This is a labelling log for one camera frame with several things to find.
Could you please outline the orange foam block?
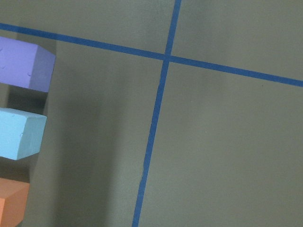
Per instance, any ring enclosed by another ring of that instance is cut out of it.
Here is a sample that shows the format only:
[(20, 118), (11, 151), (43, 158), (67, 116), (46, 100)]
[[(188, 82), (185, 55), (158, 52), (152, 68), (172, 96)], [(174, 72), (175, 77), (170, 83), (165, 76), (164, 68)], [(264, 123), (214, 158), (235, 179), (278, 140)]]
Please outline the orange foam block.
[(16, 227), (23, 221), (30, 184), (0, 179), (0, 226)]

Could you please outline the blue tape line lengthwise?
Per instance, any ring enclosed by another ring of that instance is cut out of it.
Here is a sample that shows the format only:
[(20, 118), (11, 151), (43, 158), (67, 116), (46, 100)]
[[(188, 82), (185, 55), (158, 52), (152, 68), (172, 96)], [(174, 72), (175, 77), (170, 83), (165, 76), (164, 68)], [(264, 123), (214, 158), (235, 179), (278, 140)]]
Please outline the blue tape line lengthwise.
[(170, 22), (170, 26), (169, 26), (169, 33), (168, 33), (166, 48), (165, 48), (165, 52), (164, 52), (164, 59), (162, 61), (162, 66), (161, 66), (160, 80), (159, 80), (159, 84), (158, 84), (158, 88), (157, 88), (157, 94), (156, 94), (156, 99), (155, 99), (152, 118), (151, 118), (150, 131), (149, 131), (149, 136), (148, 136), (148, 140), (147, 140), (145, 156), (144, 156), (144, 160), (143, 160), (143, 171), (142, 171), (141, 180), (140, 180), (140, 183), (138, 186), (138, 193), (137, 193), (136, 203), (135, 203), (135, 207), (134, 207), (132, 227), (139, 226), (139, 222), (140, 222), (140, 216), (141, 216), (142, 205), (143, 205), (143, 200), (144, 200), (144, 193), (145, 193), (147, 179), (148, 179), (148, 173), (149, 173), (149, 169), (150, 169), (153, 145), (154, 145), (157, 125), (158, 125), (159, 115), (160, 115), (160, 109), (161, 109), (164, 88), (165, 88), (165, 84), (166, 84), (167, 73), (168, 73), (168, 69), (169, 69), (169, 61), (170, 61), (173, 44), (174, 44), (174, 39), (175, 39), (175, 33), (176, 33), (176, 28), (177, 28), (177, 23), (178, 23), (179, 12), (180, 12), (180, 8), (181, 8), (181, 2), (182, 2), (181, 0), (175, 1), (173, 12), (172, 12), (171, 22)]

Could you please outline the purple foam block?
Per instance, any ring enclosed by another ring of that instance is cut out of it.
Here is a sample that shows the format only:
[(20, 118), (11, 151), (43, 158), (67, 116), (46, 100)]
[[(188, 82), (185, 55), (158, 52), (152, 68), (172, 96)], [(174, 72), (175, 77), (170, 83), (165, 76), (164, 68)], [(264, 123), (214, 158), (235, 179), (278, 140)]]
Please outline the purple foam block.
[(37, 44), (0, 38), (0, 82), (48, 92), (56, 56)]

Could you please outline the blue tape line crosswise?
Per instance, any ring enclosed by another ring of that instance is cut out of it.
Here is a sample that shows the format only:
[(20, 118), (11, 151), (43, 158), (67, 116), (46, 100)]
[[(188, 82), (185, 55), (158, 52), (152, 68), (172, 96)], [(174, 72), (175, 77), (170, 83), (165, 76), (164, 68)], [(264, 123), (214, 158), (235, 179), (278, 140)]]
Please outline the blue tape line crosswise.
[(188, 65), (188, 66), (193, 66), (193, 67), (198, 67), (198, 68), (203, 68), (203, 69), (215, 70), (215, 71), (220, 71), (220, 72), (226, 72), (226, 73), (230, 73), (230, 74), (235, 74), (235, 75), (240, 75), (240, 76), (245, 76), (245, 77), (250, 77), (250, 78), (255, 78), (255, 79), (273, 81), (273, 82), (287, 84), (287, 85), (296, 86), (296, 87), (303, 86), (302, 80), (286, 78), (286, 77), (281, 77), (281, 76), (276, 76), (276, 75), (272, 75), (272, 74), (261, 73), (261, 72), (251, 71), (251, 70), (245, 70), (245, 69), (240, 69), (240, 68), (235, 68), (235, 67), (230, 67), (230, 66), (224, 66), (224, 65), (205, 62), (205, 61), (197, 61), (197, 60), (192, 60), (192, 59), (188, 59), (188, 58), (167, 55), (167, 54), (163, 54), (163, 53), (150, 52), (150, 51), (145, 51), (145, 50), (141, 50), (141, 49), (120, 46), (120, 45), (115, 45), (115, 44), (109, 44), (109, 43), (104, 43), (104, 42), (94, 41), (94, 40), (90, 40), (90, 39), (69, 36), (69, 35), (51, 33), (51, 32), (47, 32), (47, 31), (31, 29), (31, 28), (27, 28), (27, 27), (21, 27), (21, 26), (15, 26), (15, 25), (1, 23), (0, 29), (5, 30), (5, 31), (10, 31), (10, 32), (21, 33), (21, 34), (25, 34), (25, 35), (32, 35), (32, 36), (52, 39), (52, 40), (56, 40), (56, 41), (84, 45), (84, 46), (89, 46), (89, 47), (94, 47), (94, 48), (99, 48), (99, 49), (104, 49), (104, 50), (110, 50), (110, 51), (114, 51), (114, 52), (126, 53), (126, 54), (130, 54), (130, 55), (136, 55), (136, 56), (141, 56), (141, 57), (151, 58), (151, 59), (156, 59), (156, 60), (161, 60), (161, 61), (167, 60), (167, 61), (173, 62), (173, 63), (183, 64), (183, 65)]

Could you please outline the light blue foam block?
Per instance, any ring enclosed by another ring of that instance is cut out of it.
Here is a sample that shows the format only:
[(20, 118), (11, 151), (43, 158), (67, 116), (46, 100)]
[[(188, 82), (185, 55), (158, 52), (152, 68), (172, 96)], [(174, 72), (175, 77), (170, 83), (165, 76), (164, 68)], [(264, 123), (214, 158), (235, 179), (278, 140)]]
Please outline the light blue foam block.
[(0, 109), (0, 156), (20, 160), (40, 152), (47, 117), (16, 110)]

